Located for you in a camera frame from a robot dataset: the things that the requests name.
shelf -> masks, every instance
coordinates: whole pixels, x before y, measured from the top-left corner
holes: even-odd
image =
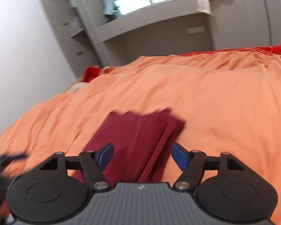
[[[197,0],[167,0],[128,13],[96,29],[101,42],[167,19],[199,13]]]
[[[70,37],[72,38],[72,37],[74,37],[74,36],[76,36],[76,35],[79,35],[79,34],[81,34],[81,33],[84,33],[84,28],[75,31]]]

bed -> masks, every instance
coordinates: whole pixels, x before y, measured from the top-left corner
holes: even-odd
[[[231,152],[275,187],[271,220],[281,224],[280,54],[281,46],[143,56],[109,68],[78,92],[36,105],[1,134],[0,154],[29,154],[5,174],[29,171],[57,151],[79,154],[113,110],[144,115],[170,108],[186,122],[177,139],[184,148]],[[162,181],[173,184],[180,174],[169,158]]]

dark red cloth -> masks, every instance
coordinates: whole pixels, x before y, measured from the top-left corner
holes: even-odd
[[[113,143],[114,156],[103,171],[112,186],[116,182],[159,182],[171,143],[183,127],[184,122],[171,116],[169,109],[145,116],[111,112],[84,151]],[[82,181],[80,171],[72,177]]]
[[[84,71],[83,82],[89,83],[94,78],[98,77],[100,69],[98,67],[88,67]]]
[[[238,49],[224,49],[210,52],[190,52],[186,54],[182,54],[182,57],[189,57],[199,54],[213,54],[216,52],[229,52],[229,51],[239,51],[239,52],[259,52],[266,55],[277,54],[281,55],[281,45],[280,46],[267,46],[267,47],[247,47],[247,48],[238,48]]]

metal screw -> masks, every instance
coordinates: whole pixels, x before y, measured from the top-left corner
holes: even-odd
[[[75,55],[76,55],[76,56],[79,56],[79,55],[82,55],[82,54],[83,54],[83,52],[82,52],[82,51],[80,51],[80,52],[76,52],[76,53],[75,53]]]
[[[103,189],[106,189],[108,187],[108,183],[104,182],[104,181],[101,181],[101,182],[96,182],[94,184],[94,187],[98,190],[103,190]]]
[[[180,182],[176,183],[175,186],[180,190],[185,190],[190,187],[190,184],[185,181],[180,181]]]

folded red towel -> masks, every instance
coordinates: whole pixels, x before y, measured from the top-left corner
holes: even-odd
[[[138,116],[111,112],[85,146],[99,150],[114,144],[114,156],[103,171],[108,182],[159,182],[170,155],[170,144],[181,132],[184,122],[170,115],[170,110]],[[80,171],[75,177],[82,181]]]

